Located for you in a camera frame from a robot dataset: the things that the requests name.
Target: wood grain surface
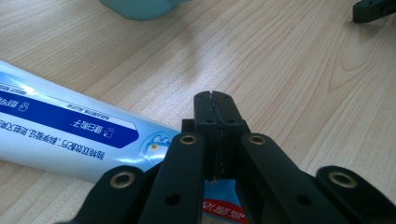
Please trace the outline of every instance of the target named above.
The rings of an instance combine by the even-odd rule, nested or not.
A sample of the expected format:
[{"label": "wood grain surface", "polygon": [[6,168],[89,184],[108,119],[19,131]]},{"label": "wood grain surface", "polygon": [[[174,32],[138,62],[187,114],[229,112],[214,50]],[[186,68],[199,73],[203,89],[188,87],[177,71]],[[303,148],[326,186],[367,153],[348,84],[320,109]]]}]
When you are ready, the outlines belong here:
[{"label": "wood grain surface", "polygon": [[[302,170],[346,167],[396,203],[396,20],[355,24],[355,3],[192,0],[130,21],[97,0],[0,0],[0,60],[176,128],[193,95],[224,91]],[[0,223],[69,220],[92,186],[0,161]]]}]

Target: black plastic bracket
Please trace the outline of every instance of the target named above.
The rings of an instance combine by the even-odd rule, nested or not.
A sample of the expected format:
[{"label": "black plastic bracket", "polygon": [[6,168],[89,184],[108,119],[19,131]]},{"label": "black plastic bracket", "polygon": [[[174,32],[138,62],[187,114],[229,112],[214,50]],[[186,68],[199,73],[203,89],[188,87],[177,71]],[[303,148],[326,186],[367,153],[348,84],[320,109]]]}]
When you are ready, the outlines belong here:
[{"label": "black plastic bracket", "polygon": [[201,223],[205,140],[196,133],[174,137],[139,223]]},{"label": "black plastic bracket", "polygon": [[219,91],[195,95],[194,119],[183,119],[182,132],[195,132],[205,139],[206,179],[235,179],[239,138],[248,126],[231,96]]},{"label": "black plastic bracket", "polygon": [[337,166],[322,167],[316,183],[350,223],[396,223],[393,203],[354,172]]},{"label": "black plastic bracket", "polygon": [[[274,140],[248,133],[241,142],[235,190],[249,223],[348,223]],[[262,201],[261,210],[254,201]]]},{"label": "black plastic bracket", "polygon": [[353,6],[353,21],[366,23],[396,12],[396,0],[363,0]]}]

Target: blue printed label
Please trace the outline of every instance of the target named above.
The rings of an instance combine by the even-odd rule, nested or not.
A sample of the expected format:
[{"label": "blue printed label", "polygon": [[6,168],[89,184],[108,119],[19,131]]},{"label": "blue printed label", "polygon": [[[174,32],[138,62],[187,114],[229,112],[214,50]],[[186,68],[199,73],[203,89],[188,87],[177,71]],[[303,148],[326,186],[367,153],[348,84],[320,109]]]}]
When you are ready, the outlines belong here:
[{"label": "blue printed label", "polygon": [[117,148],[125,147],[139,137],[131,122],[111,122],[109,120],[115,118],[84,106],[59,100],[61,106],[57,106],[25,95],[23,89],[0,84],[0,112]]}]

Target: light blue cup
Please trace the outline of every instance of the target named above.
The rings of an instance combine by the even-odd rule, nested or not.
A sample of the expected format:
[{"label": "light blue cup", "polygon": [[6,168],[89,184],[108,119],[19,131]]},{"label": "light blue cup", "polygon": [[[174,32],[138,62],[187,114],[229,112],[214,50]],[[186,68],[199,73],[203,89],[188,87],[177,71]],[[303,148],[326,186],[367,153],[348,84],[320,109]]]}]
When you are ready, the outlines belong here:
[{"label": "light blue cup", "polygon": [[190,0],[100,0],[121,16],[132,20],[150,20],[172,10],[178,3]]}]

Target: white toothpaste tube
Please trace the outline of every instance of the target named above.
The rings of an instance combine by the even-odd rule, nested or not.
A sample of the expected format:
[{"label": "white toothpaste tube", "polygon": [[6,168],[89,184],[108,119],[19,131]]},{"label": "white toothpaste tube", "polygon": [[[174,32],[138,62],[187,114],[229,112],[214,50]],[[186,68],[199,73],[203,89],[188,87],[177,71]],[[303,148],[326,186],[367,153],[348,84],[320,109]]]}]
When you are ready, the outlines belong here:
[{"label": "white toothpaste tube", "polygon": [[[121,165],[147,171],[178,133],[0,61],[0,160],[96,182]],[[205,188],[203,210],[245,223],[233,184]]]}]

